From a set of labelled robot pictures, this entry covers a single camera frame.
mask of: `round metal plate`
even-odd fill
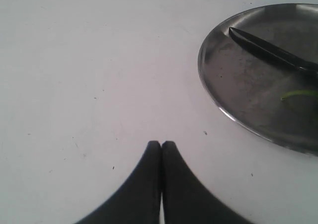
[[[292,90],[318,90],[318,79],[255,58],[229,37],[230,26],[318,62],[318,5],[276,4],[237,14],[211,31],[198,59],[204,86],[227,116],[273,143],[318,154],[318,102],[280,99]]]

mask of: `white table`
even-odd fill
[[[0,223],[78,221],[149,140],[253,222],[317,223],[318,158],[226,118],[197,72],[214,26],[284,2],[318,1],[0,0]]]

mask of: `metal tray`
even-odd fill
[[[317,63],[318,5],[275,4],[234,15],[210,32],[198,58],[202,83],[227,116],[275,144],[317,155],[318,101],[280,97],[318,90],[318,78],[255,58],[229,37],[230,26]]]

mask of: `stainless steel plate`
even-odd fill
[[[318,5],[276,4],[237,14],[211,31],[198,59],[201,80],[224,113],[278,145],[318,154],[318,101],[280,99],[296,89],[318,90],[318,78],[255,58],[229,37],[230,26],[317,63]]]

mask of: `white surface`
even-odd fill
[[[318,158],[233,123],[197,72],[214,26],[283,2],[317,0],[0,0],[0,223],[78,221],[149,140],[251,221],[317,223]]]

